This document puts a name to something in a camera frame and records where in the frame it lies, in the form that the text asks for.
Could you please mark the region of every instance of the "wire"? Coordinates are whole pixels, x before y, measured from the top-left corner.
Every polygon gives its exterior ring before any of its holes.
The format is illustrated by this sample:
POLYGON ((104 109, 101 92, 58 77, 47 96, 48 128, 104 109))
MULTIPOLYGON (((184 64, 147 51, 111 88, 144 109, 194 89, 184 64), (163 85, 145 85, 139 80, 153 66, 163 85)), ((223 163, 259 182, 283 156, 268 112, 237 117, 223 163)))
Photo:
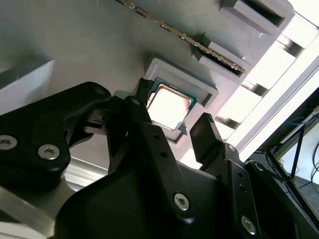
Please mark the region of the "wire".
POLYGON ((315 120, 317 120, 317 116, 316 117, 311 117, 311 119, 309 119, 307 122, 304 122, 304 123, 295 123, 296 120, 301 120, 301 119, 304 119, 304 117, 299 117, 299 118, 296 118, 296 119, 293 119, 291 121, 288 121, 287 124, 290 124, 290 125, 305 125, 305 124, 309 124, 309 123, 312 123, 314 122, 315 120))
POLYGON ((301 189, 301 188, 303 188, 303 187, 305 187, 305 186, 307 186, 307 185, 309 185, 309 184, 311 184, 311 182, 305 183, 304 185, 300 186, 299 189, 301 189))
POLYGON ((277 174, 277 172, 274 170, 274 168, 272 167, 272 165, 269 163, 267 154, 265 154, 265 158, 266 158, 266 161, 267 161, 267 163, 268 163, 269 171, 270 171, 270 168, 272 168, 273 172, 277 174))
POLYGON ((315 157, 316 157, 316 153, 317 153, 318 147, 319 147, 319 142, 317 143, 317 145, 316 145, 316 147, 314 149, 314 152, 313 152, 313 166, 314 166, 315 170, 314 170, 314 172, 311 175, 311 180, 310 181, 311 181, 311 185, 313 186, 314 190, 319 194, 319 192, 317 191, 317 189, 314 186, 314 176, 318 172, 318 169, 319 169, 319 166, 316 166, 316 163, 315 163, 315 157))

